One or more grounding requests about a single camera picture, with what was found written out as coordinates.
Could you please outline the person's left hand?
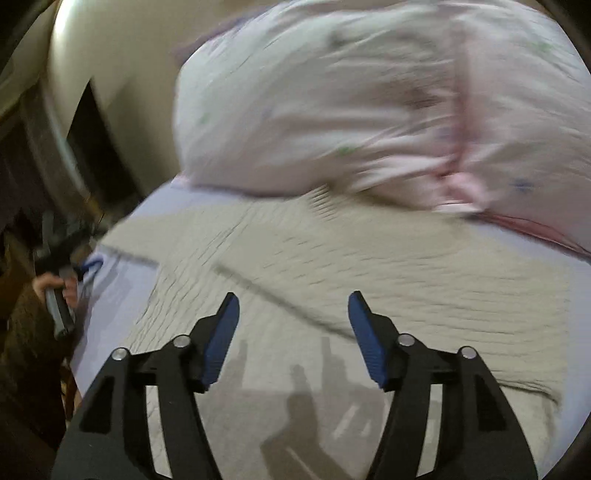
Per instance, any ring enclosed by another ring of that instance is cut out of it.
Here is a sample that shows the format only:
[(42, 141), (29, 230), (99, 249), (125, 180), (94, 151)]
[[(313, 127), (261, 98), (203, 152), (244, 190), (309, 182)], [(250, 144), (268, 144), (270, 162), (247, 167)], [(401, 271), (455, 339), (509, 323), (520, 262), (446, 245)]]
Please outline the person's left hand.
[(43, 305), (46, 305), (46, 293), (48, 290), (59, 289), (66, 304), (76, 309), (78, 304), (78, 282), (75, 277), (63, 279), (50, 272), (35, 277), (32, 280), (32, 288), (35, 295)]

